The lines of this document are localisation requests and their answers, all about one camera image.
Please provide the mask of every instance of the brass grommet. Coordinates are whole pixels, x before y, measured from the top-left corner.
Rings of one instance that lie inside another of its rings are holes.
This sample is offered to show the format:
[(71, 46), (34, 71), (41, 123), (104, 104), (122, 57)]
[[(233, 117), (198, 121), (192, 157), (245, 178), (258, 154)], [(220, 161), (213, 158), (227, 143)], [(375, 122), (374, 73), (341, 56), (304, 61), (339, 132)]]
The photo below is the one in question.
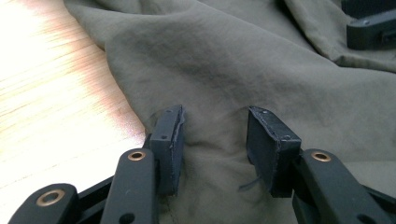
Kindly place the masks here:
[(141, 161), (146, 157), (146, 153), (142, 151), (136, 151), (128, 155), (130, 161)]
[(38, 206), (46, 207), (59, 202), (65, 195), (62, 189), (53, 189), (41, 195), (35, 202)]
[(313, 152), (311, 156), (317, 161), (331, 161), (332, 158), (324, 152)]

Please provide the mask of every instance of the black plastic part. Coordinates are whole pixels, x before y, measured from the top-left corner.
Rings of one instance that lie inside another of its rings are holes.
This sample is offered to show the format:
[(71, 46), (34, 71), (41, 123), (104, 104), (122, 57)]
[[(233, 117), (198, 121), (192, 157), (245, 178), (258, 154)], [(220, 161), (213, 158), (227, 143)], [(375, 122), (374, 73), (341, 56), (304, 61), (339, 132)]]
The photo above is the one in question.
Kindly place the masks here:
[(154, 172), (150, 150), (139, 148), (122, 154), (100, 223), (158, 223)]
[(396, 9), (348, 24), (346, 43), (350, 49), (375, 49), (396, 45)]
[(155, 130), (149, 138), (149, 148), (159, 162), (160, 195), (177, 194), (184, 144), (183, 123), (183, 107), (169, 107), (157, 120)]
[(76, 223), (78, 216), (76, 188), (69, 184), (53, 184), (31, 194), (8, 223)]
[(147, 148), (149, 149), (149, 139), (151, 138), (151, 133), (148, 133), (145, 139), (145, 143), (143, 144), (142, 148)]
[(291, 162), (298, 158), (301, 139), (271, 111), (249, 108), (247, 156), (273, 197), (291, 197)]
[(78, 208), (81, 216), (78, 224), (99, 223), (105, 209), (107, 194), (110, 191), (113, 176), (82, 191), (79, 197)]
[(320, 214), (312, 203), (307, 203), (297, 194), (294, 194), (292, 205), (299, 224), (320, 223)]
[(381, 193), (378, 190), (365, 186), (364, 188), (367, 190), (370, 196), (372, 196), (375, 202), (382, 208), (382, 210), (388, 214), (390, 220), (392, 220), (392, 223), (396, 223), (396, 199)]
[(343, 0), (343, 11), (356, 19), (379, 14), (396, 8), (395, 0)]
[[(318, 209), (319, 223), (392, 223), (366, 189), (330, 152), (319, 149), (305, 150), (301, 159), (293, 165), (300, 171), (311, 192), (315, 202), (311, 206), (314, 205)], [(296, 194), (300, 200), (307, 203), (302, 193)], [(304, 212), (304, 209), (303, 212), (299, 212), (302, 209), (296, 207), (296, 204), (299, 203), (293, 204), (294, 210), (300, 213), (296, 214), (297, 217), (304, 217), (309, 213)]]

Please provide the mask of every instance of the clamp jaw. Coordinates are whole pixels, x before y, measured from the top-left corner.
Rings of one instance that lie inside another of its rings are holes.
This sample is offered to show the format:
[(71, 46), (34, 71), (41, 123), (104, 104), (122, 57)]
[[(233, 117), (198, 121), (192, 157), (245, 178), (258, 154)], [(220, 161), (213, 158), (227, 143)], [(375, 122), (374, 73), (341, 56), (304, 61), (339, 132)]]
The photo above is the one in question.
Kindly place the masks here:
[(183, 123), (181, 105), (167, 108), (143, 147), (120, 156), (114, 176), (80, 194), (70, 184), (39, 189), (9, 224), (158, 223), (158, 196), (177, 194)]
[(396, 1), (343, 0), (343, 11), (356, 18), (346, 26), (350, 49), (379, 49), (396, 46)]
[(271, 111), (249, 108), (247, 155), (274, 198), (291, 197), (299, 223), (396, 223), (396, 200), (362, 186), (332, 153), (301, 150)]

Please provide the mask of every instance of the wooden table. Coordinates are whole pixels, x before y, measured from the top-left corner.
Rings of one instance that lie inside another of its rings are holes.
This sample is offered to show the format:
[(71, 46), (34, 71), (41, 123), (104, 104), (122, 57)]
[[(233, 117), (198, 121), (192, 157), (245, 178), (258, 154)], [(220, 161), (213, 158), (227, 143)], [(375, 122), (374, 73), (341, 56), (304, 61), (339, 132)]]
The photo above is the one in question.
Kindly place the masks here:
[(34, 191), (111, 176), (144, 128), (62, 0), (0, 0), (0, 223)]

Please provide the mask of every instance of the olive green fabric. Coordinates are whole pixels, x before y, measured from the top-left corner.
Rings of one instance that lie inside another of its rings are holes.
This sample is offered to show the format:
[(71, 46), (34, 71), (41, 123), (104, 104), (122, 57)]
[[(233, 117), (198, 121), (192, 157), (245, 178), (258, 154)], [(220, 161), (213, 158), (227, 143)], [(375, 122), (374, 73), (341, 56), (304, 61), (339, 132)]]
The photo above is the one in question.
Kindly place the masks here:
[(256, 178), (245, 149), (249, 105), (272, 110), (303, 148), (329, 150), (361, 183), (396, 196), (395, 74), (317, 54), (284, 4), (65, 4), (106, 51), (148, 132), (166, 107), (186, 109), (179, 194), (161, 199), (160, 223), (296, 223), (290, 199), (272, 199), (263, 185), (238, 191)]

